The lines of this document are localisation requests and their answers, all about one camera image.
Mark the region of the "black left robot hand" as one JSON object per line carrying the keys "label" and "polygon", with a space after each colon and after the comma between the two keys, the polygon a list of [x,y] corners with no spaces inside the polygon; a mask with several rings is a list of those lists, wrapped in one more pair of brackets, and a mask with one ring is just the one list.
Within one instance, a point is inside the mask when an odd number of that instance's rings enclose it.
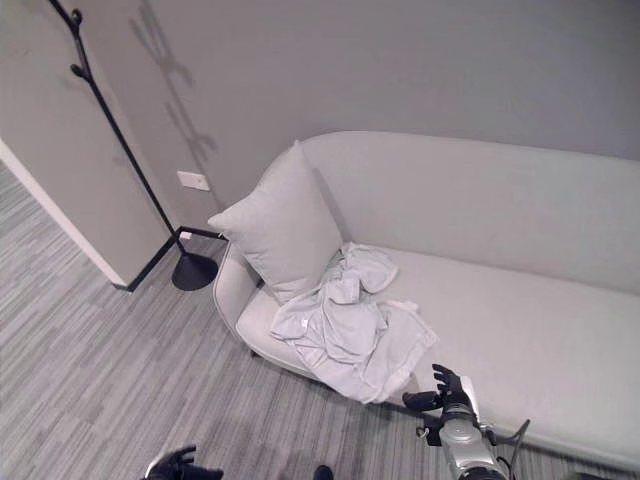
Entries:
{"label": "black left robot hand", "polygon": [[143,479],[214,480],[222,479],[221,469],[195,464],[195,444],[159,454],[148,465]]}

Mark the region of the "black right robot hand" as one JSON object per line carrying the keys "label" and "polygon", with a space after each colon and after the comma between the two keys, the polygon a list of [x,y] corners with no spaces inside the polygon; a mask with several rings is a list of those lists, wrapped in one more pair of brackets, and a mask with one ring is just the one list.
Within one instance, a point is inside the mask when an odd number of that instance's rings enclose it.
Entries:
{"label": "black right robot hand", "polygon": [[473,414],[476,408],[469,394],[463,388],[462,378],[449,368],[433,364],[433,377],[437,381],[436,390],[402,395],[404,405],[416,412],[444,409],[452,405],[462,405]]}

